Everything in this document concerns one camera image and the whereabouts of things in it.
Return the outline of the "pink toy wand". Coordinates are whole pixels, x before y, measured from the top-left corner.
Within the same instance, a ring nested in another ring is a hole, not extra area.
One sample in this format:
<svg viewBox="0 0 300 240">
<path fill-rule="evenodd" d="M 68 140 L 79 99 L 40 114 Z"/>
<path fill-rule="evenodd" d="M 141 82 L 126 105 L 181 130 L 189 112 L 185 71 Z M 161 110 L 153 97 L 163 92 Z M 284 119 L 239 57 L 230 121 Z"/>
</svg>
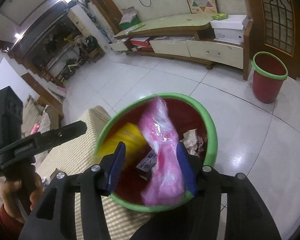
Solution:
<svg viewBox="0 0 300 240">
<path fill-rule="evenodd" d="M 38 130 L 39 130 L 39 128 L 40 128 L 40 125 L 39 125 L 39 124 L 34 124 L 32 130 L 31 130 L 30 135 L 33 135 L 34 133 L 37 133 Z"/>
</svg>

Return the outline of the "crumpled brown paper in bin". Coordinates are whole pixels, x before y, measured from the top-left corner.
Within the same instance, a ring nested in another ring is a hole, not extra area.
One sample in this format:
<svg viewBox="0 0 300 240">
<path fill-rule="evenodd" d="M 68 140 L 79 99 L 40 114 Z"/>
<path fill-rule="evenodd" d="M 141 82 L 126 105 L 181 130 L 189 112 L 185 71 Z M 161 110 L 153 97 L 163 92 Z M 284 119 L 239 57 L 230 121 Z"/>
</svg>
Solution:
<svg viewBox="0 0 300 240">
<path fill-rule="evenodd" d="M 197 134 L 197 129 L 188 130 L 183 134 L 181 142 L 186 147 L 188 154 L 202 158 L 205 153 L 207 137 L 201 137 Z"/>
</svg>

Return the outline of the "pink plastic snack bag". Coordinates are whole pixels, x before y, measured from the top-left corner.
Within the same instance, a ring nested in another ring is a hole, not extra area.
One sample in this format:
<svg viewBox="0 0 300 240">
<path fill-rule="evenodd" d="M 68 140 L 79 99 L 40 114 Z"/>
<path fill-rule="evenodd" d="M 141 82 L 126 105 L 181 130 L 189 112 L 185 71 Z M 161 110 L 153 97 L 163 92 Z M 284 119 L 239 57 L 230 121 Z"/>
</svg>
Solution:
<svg viewBox="0 0 300 240">
<path fill-rule="evenodd" d="M 146 206 L 177 205 L 183 198 L 185 186 L 177 159 L 180 142 L 168 116 L 168 107 L 161 97 L 149 102 L 139 121 L 147 144 L 157 155 L 151 178 L 141 193 Z"/>
</svg>

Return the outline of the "white cardboard box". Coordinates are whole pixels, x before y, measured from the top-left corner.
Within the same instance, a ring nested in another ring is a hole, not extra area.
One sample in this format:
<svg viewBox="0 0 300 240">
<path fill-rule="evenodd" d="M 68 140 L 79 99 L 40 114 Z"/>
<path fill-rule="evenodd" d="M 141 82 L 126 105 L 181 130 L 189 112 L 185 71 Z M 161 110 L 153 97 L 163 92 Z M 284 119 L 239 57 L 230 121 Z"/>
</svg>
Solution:
<svg viewBox="0 0 300 240">
<path fill-rule="evenodd" d="M 248 23 L 247 15 L 229 15 L 227 19 L 210 22 L 216 41 L 234 44 L 243 43 L 244 31 Z"/>
</svg>

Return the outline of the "green packet on cabinet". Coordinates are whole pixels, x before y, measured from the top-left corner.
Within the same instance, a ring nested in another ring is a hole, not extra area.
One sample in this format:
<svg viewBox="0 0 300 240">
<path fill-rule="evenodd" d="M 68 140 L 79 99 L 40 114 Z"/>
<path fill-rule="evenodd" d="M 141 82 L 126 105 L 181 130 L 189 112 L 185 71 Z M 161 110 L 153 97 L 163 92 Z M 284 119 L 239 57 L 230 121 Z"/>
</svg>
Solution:
<svg viewBox="0 0 300 240">
<path fill-rule="evenodd" d="M 218 14 L 214 14 L 211 16 L 214 20 L 225 20 L 228 18 L 228 15 L 227 14 L 224 14 L 224 13 L 218 13 Z"/>
</svg>

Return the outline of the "beige striped sofa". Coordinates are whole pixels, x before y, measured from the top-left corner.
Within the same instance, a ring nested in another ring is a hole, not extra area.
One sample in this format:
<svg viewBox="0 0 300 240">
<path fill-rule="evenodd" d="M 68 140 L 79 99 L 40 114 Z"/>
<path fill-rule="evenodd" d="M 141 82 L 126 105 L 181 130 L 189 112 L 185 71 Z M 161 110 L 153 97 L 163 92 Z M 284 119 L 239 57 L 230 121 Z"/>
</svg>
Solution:
<svg viewBox="0 0 300 240">
<path fill-rule="evenodd" d="M 21 136 L 30 136 L 34 124 L 39 124 L 38 132 L 45 133 L 52 129 L 59 128 L 59 114 L 50 106 L 42 106 L 29 94 L 23 107 L 23 124 L 21 126 Z"/>
</svg>

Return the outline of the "wooden lattice door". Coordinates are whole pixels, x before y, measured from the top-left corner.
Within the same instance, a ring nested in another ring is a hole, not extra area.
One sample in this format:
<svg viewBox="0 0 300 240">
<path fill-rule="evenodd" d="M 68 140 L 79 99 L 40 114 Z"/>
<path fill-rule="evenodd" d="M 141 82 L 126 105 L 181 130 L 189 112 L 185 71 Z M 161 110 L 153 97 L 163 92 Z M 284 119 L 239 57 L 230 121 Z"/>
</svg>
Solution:
<svg viewBox="0 0 300 240">
<path fill-rule="evenodd" d="M 294 0 L 246 0 L 253 20 L 250 57 L 269 52 L 283 61 L 288 75 L 300 78 L 300 8 Z"/>
</svg>

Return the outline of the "yellow snack box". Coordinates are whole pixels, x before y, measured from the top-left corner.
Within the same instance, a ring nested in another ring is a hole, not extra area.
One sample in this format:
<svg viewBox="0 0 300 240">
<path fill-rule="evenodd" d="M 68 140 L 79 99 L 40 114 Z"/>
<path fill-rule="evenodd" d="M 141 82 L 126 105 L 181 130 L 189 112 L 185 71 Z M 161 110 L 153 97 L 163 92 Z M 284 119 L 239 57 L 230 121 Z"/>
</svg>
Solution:
<svg viewBox="0 0 300 240">
<path fill-rule="evenodd" d="M 96 162 L 100 163 L 105 155 L 114 153 L 119 142 L 123 142 L 126 146 L 123 170 L 135 164 L 148 150 L 148 144 L 139 127 L 136 124 L 126 123 L 101 144 L 96 153 Z"/>
</svg>

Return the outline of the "red folder in cabinet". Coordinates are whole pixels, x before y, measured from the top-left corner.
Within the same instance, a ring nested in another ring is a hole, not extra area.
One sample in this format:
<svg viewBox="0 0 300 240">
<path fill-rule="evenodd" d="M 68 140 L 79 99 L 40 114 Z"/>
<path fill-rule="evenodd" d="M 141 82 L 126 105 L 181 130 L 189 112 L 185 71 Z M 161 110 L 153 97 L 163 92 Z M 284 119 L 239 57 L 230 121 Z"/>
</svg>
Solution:
<svg viewBox="0 0 300 240">
<path fill-rule="evenodd" d="M 132 45 L 137 47 L 148 47 L 150 45 L 151 37 L 134 37 L 130 39 Z"/>
</svg>

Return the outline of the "wooden tv cabinet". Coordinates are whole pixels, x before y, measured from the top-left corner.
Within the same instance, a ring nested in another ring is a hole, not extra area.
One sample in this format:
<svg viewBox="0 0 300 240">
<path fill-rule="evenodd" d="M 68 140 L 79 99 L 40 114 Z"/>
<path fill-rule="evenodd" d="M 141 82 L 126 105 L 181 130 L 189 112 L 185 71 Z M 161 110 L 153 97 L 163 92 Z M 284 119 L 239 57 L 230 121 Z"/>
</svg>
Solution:
<svg viewBox="0 0 300 240">
<path fill-rule="evenodd" d="M 244 31 L 243 43 L 215 40 L 210 22 L 213 14 L 185 14 L 160 17 L 128 28 L 115 35 L 110 46 L 113 51 L 165 59 L 179 59 L 200 63 L 208 70 L 216 63 L 242 70 L 243 79 L 250 73 L 249 35 L 253 23 Z M 134 37 L 151 37 L 148 47 L 131 44 Z"/>
</svg>

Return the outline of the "green box with papers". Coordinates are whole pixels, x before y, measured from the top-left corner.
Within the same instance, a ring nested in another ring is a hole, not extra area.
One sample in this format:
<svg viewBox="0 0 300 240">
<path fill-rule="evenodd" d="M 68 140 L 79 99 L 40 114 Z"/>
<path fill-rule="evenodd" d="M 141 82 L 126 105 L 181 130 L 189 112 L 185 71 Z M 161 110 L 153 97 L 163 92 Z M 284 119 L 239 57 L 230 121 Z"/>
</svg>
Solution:
<svg viewBox="0 0 300 240">
<path fill-rule="evenodd" d="M 126 30 L 136 24 L 141 23 L 138 12 L 134 7 L 128 7 L 122 9 L 122 18 L 120 21 L 120 26 L 123 30 Z"/>
</svg>

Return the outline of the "red bin green rim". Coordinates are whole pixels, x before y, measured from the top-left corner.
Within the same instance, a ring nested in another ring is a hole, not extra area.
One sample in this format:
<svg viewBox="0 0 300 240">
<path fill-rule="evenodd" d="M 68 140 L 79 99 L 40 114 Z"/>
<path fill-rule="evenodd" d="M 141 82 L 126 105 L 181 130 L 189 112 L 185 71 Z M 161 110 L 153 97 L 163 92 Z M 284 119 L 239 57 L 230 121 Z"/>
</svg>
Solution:
<svg viewBox="0 0 300 240">
<path fill-rule="evenodd" d="M 133 102 L 117 113 L 102 129 L 96 143 L 95 161 L 112 154 L 119 142 L 126 145 L 126 158 L 115 191 L 117 204 L 138 212 L 162 212 L 189 202 L 193 194 L 185 189 L 176 146 L 183 134 L 195 129 L 206 139 L 200 157 L 202 165 L 214 166 L 218 151 L 215 124 L 205 107 L 178 93 L 153 94 Z M 169 183 L 149 181 L 139 175 L 137 163 L 154 150 L 165 164 L 159 166 Z"/>
</svg>

